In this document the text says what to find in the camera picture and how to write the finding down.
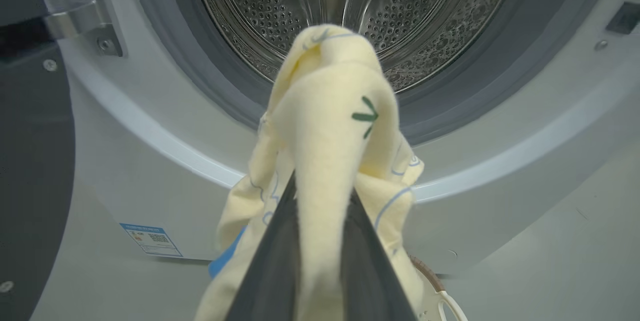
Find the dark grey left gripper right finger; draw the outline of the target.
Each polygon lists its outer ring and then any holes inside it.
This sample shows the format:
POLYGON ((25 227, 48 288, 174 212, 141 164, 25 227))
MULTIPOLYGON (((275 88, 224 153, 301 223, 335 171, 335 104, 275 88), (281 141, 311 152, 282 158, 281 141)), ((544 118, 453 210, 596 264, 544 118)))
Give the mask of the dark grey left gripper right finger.
POLYGON ((343 223, 340 281, 345 321, 417 319, 355 189, 343 223))

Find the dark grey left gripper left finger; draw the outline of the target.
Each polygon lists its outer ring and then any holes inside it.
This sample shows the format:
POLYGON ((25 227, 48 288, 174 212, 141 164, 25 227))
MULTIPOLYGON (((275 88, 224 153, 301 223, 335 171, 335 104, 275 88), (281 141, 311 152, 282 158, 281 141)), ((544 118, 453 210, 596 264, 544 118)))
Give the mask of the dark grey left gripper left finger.
POLYGON ((225 319, 294 321, 301 269, 297 184, 291 174, 225 319))

